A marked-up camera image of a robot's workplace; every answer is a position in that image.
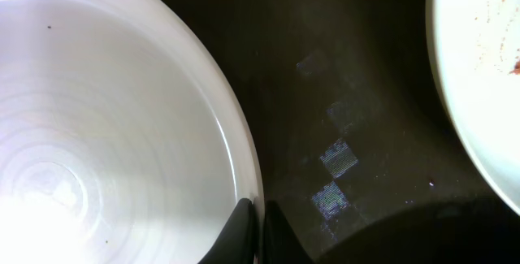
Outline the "cream plastic plate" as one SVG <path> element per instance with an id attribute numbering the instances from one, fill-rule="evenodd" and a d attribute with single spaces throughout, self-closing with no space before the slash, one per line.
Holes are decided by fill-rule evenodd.
<path id="1" fill-rule="evenodd" d="M 519 211 L 519 0 L 426 0 L 444 110 L 475 168 Z"/>

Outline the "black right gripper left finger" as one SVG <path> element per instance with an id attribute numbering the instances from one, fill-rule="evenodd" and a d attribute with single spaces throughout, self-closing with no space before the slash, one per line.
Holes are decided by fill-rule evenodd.
<path id="1" fill-rule="evenodd" d="M 250 199 L 242 198 L 199 264 L 253 264 L 256 248 L 256 210 Z"/>

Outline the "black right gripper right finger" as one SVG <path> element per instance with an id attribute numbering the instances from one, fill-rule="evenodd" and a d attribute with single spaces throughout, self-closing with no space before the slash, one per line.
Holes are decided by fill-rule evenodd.
<path id="1" fill-rule="evenodd" d="M 266 203 L 263 226 L 263 264 L 313 264 L 275 201 Z"/>

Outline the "pink plastic plate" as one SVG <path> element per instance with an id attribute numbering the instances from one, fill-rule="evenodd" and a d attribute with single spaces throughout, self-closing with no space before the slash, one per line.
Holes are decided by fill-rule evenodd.
<path id="1" fill-rule="evenodd" d="M 199 263 L 237 202 L 264 215 L 253 139 L 161 0 L 1 0 L 1 260 Z"/>

